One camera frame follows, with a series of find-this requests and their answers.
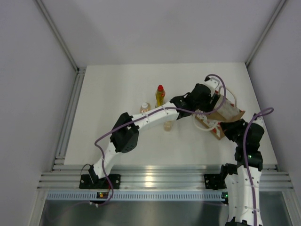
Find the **burlap watermelon canvas bag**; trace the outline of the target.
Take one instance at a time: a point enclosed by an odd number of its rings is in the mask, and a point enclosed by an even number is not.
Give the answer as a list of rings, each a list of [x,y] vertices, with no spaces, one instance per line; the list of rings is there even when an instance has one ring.
[[[209,115],[192,115],[192,122],[197,129],[210,132],[218,140],[225,136],[221,129],[221,122],[235,122],[245,114],[244,110],[238,108],[235,94],[229,88],[226,88],[226,93],[226,100],[218,111]]]

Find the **yellow bottle red cap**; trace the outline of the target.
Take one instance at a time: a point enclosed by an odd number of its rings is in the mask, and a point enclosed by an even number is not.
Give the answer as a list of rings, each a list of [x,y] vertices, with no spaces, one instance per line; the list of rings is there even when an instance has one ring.
[[[165,90],[162,85],[158,85],[155,97],[156,97],[156,107],[162,106],[165,104]]]

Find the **yellow bottle white cap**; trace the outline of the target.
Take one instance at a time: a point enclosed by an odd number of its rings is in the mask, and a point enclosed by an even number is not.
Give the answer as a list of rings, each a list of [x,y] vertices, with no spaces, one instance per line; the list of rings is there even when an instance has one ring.
[[[164,122],[164,131],[169,132],[171,131],[172,127],[173,127],[173,121],[166,121]]]

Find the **pale bottle white cap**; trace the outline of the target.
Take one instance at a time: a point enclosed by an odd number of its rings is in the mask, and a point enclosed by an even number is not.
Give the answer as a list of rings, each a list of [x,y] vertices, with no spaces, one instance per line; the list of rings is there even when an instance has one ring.
[[[148,102],[144,102],[140,106],[140,113],[145,114],[151,110],[151,105]]]

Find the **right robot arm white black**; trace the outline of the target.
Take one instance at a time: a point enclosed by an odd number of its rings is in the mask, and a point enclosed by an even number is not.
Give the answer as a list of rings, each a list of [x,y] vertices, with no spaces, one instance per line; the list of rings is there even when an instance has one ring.
[[[237,144],[236,164],[221,168],[219,182],[228,191],[229,215],[227,226],[261,226],[260,179],[263,158],[259,151],[264,134],[263,118],[257,117],[247,123],[243,119],[222,122],[224,135]]]

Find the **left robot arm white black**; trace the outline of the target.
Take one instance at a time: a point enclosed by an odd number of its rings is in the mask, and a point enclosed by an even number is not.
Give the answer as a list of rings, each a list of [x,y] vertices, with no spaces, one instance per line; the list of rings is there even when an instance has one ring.
[[[136,148],[139,134],[167,121],[176,121],[191,116],[200,110],[200,114],[214,112],[219,95],[215,92],[219,82],[208,80],[196,84],[195,88],[182,96],[173,97],[169,102],[153,110],[136,115],[127,112],[121,114],[112,130],[95,141],[102,153],[100,160],[90,166],[90,183],[101,188],[106,184],[115,156],[128,153]]]

